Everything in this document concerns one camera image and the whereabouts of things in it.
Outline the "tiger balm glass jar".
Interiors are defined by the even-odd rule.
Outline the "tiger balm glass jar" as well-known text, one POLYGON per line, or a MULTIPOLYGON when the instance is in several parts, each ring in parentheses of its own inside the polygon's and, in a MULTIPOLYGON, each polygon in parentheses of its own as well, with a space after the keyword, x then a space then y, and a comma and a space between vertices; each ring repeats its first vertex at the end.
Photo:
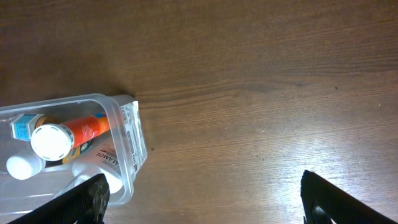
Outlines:
POLYGON ((45 114, 20 114, 11 119, 11 136, 21 141, 30 141, 33 131, 44 124, 57 124, 59 119, 45 114))

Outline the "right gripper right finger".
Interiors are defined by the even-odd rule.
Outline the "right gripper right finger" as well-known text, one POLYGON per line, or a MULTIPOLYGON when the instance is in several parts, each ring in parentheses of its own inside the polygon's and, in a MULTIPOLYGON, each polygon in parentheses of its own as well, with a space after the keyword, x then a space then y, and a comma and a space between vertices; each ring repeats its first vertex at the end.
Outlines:
POLYGON ((387 223, 394 220, 347 194, 318 174, 305 170, 301 179, 300 196, 310 223, 387 223))

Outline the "white plastic bottle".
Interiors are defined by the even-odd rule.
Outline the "white plastic bottle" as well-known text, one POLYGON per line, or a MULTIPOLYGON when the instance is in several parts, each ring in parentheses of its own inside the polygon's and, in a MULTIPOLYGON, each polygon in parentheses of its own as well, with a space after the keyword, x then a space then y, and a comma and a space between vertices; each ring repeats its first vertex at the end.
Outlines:
POLYGON ((72 161, 72 181, 57 196, 64 194, 97 174, 104 174, 110 194, 122 189, 121 170, 112 137, 102 137, 72 161))

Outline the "orange tube white cap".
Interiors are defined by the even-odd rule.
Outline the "orange tube white cap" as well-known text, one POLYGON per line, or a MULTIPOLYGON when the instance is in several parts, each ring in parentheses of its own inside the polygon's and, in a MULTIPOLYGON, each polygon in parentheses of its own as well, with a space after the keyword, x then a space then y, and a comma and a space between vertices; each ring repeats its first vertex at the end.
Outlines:
POLYGON ((73 148, 109 131, 105 112, 60 124, 44 124, 32 133, 30 144, 33 151, 46 161, 64 158, 73 148))

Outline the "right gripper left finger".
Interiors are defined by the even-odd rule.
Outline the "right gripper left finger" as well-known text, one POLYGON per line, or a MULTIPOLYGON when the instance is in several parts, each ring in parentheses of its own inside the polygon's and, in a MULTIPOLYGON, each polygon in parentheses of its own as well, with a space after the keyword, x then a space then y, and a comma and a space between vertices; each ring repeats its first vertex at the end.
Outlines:
POLYGON ((109 198, 109 184, 105 175, 96 174, 61 196, 11 221, 9 224, 103 224, 109 198))

